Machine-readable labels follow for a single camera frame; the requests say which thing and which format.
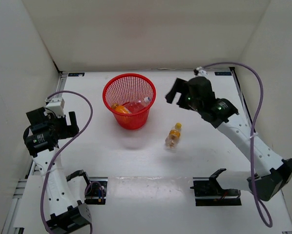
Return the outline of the clear plastic bottle white cap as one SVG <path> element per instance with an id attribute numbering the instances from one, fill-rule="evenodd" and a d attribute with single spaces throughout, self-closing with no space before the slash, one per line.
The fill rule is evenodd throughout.
<path id="1" fill-rule="evenodd" d="M 151 102 L 150 97 L 144 97 L 133 100 L 125 104 L 124 107 L 127 108 L 132 114 L 134 114 L 146 108 L 150 104 L 150 102 Z"/>

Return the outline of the orange plastic bottle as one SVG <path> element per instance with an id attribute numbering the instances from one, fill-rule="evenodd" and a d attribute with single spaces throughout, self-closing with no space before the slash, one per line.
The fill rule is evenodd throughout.
<path id="1" fill-rule="evenodd" d="M 118 103 L 113 103 L 111 108 L 121 114 L 131 114 L 131 112 L 126 107 L 119 105 Z"/>

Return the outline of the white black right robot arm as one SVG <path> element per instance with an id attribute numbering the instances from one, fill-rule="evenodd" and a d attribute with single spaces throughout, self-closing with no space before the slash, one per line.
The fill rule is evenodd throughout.
<path id="1" fill-rule="evenodd" d="M 227 99 L 217 98 L 206 77 L 188 81 L 177 78 L 166 94 L 172 103 L 176 93 L 180 108 L 193 110 L 225 135 L 249 160 L 250 172 L 230 172 L 219 169 L 209 177 L 209 190 L 220 195 L 235 189 L 249 191 L 262 201 L 269 201 L 292 178 L 292 158 L 284 159 L 251 132 L 238 109 Z"/>

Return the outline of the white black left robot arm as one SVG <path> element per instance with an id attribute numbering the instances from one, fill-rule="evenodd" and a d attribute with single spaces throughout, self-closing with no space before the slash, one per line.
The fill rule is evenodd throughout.
<path id="1" fill-rule="evenodd" d="M 44 107 L 27 114 L 30 126 L 23 133 L 24 143 L 43 179 L 41 208 L 46 231 L 52 234 L 70 234 L 91 222 L 84 195 L 92 190 L 85 171 L 65 175 L 58 154 L 60 139 L 74 139 L 79 135 L 75 112 L 69 112 L 71 124 L 65 116 L 57 116 Z"/>

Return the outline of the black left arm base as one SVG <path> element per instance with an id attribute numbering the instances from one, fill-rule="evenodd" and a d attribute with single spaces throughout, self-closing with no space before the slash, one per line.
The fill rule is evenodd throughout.
<path id="1" fill-rule="evenodd" d="M 91 177 L 91 185 L 86 189 L 85 203 L 87 205 L 105 205 L 108 186 L 107 177 Z"/>

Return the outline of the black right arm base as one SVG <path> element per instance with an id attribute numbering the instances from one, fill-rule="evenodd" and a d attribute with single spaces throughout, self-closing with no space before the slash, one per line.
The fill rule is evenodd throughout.
<path id="1" fill-rule="evenodd" d="M 195 206 L 241 206 L 241 191 L 237 189 L 223 189 L 217 182 L 218 176 L 226 171 L 221 168 L 209 177 L 194 177 L 193 185 Z"/>

